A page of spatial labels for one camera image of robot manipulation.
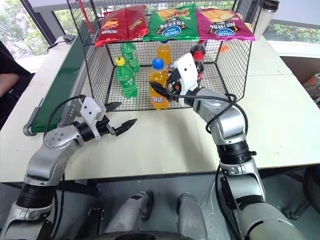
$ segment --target green snack bag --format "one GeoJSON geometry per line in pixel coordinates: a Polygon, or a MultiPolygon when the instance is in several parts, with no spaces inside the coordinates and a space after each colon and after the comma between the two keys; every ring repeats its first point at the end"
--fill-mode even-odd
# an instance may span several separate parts
{"type": "Polygon", "coordinates": [[[199,40],[196,5],[153,12],[143,41],[199,40]]]}

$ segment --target chip bag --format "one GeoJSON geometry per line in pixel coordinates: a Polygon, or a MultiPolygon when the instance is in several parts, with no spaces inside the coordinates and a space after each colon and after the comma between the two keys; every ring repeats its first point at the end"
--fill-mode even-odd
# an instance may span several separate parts
{"type": "Polygon", "coordinates": [[[149,32],[145,20],[145,5],[130,6],[105,12],[96,47],[143,37],[149,32]]]}
{"type": "Polygon", "coordinates": [[[96,47],[101,47],[112,42],[125,41],[128,39],[126,9],[104,13],[100,34],[95,42],[96,47]]]}
{"type": "Polygon", "coordinates": [[[234,11],[214,8],[202,9],[201,11],[197,9],[196,20],[201,40],[256,40],[249,28],[234,11]]]}
{"type": "Polygon", "coordinates": [[[143,41],[168,39],[198,41],[196,6],[189,4],[153,12],[148,28],[149,33],[144,36],[143,41]]]}
{"type": "Polygon", "coordinates": [[[125,9],[128,39],[143,37],[149,32],[145,19],[146,6],[130,6],[125,9]]]}

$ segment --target green foliage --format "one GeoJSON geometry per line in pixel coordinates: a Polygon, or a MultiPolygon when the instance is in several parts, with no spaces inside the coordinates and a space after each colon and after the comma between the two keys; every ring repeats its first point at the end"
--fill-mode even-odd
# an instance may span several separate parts
{"type": "Polygon", "coordinates": [[[66,34],[72,34],[77,35],[77,29],[74,24],[74,20],[71,17],[69,10],[59,10],[55,11],[54,14],[56,15],[56,18],[59,20],[64,32],[66,34]]]}
{"type": "Polygon", "coordinates": [[[35,56],[47,53],[47,41],[18,0],[5,0],[0,22],[0,40],[15,46],[11,52],[15,57],[23,53],[35,56]]]}
{"type": "Polygon", "coordinates": [[[263,34],[268,40],[274,41],[296,41],[311,44],[320,44],[320,30],[289,26],[281,24],[269,24],[266,32],[263,34]]]}
{"type": "Polygon", "coordinates": [[[229,9],[231,10],[234,0],[226,0],[226,1],[182,1],[178,2],[176,5],[171,6],[175,8],[180,8],[190,3],[194,3],[195,7],[198,9],[229,9]]]}

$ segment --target blue bottle cap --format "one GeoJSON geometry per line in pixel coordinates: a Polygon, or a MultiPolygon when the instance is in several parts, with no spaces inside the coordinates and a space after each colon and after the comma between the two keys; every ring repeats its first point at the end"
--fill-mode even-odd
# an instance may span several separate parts
{"type": "Polygon", "coordinates": [[[162,60],[162,58],[155,58],[152,60],[152,66],[154,69],[160,70],[165,67],[165,62],[162,60]]]}

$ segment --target robotic arm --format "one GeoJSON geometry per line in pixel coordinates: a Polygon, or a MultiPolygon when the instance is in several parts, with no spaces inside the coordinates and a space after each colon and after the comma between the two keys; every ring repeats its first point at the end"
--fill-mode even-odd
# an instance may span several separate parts
{"type": "MultiPolygon", "coordinates": [[[[198,87],[198,73],[190,53],[179,58],[174,67],[176,69],[169,82],[176,92],[184,96],[178,99],[182,106],[193,107],[206,123],[228,107],[228,102],[213,99],[227,100],[225,95],[198,87]],[[212,96],[212,99],[204,99],[203,96],[212,96]]],[[[163,92],[159,86],[151,86],[158,87],[158,92],[163,92]]],[[[168,91],[166,94],[176,96],[168,91]]],[[[253,158],[256,153],[249,151],[246,141],[243,115],[232,107],[213,121],[209,129],[220,157],[223,197],[227,206],[238,213],[242,238],[304,240],[304,236],[277,208],[265,202],[265,189],[253,158]]]]}
{"type": "Polygon", "coordinates": [[[84,122],[74,122],[48,132],[41,148],[32,156],[24,176],[23,186],[1,231],[0,239],[51,239],[52,224],[46,220],[52,201],[69,158],[85,142],[99,140],[105,134],[118,136],[137,121],[129,120],[119,128],[111,127],[106,112],[121,103],[102,105],[85,97],[80,110],[84,122]]]}
{"type": "MultiPolygon", "coordinates": [[[[229,107],[227,96],[207,88],[199,88],[197,70],[190,53],[174,63],[169,88],[151,83],[160,94],[175,99],[182,106],[193,110],[207,123],[220,157],[223,177],[220,178],[223,198],[239,218],[241,237],[245,240],[290,239],[304,240],[303,235],[275,207],[265,202],[265,190],[255,160],[246,142],[244,116],[229,107]]],[[[42,147],[32,156],[24,177],[20,195],[13,203],[2,239],[50,239],[52,224],[46,220],[52,209],[56,188],[63,176],[68,160],[85,142],[98,140],[104,134],[119,135],[128,130],[136,119],[127,121],[119,128],[111,127],[105,116],[108,107],[115,109],[119,103],[103,106],[86,97],[81,115],[84,122],[57,128],[43,139],[42,147]]]]}

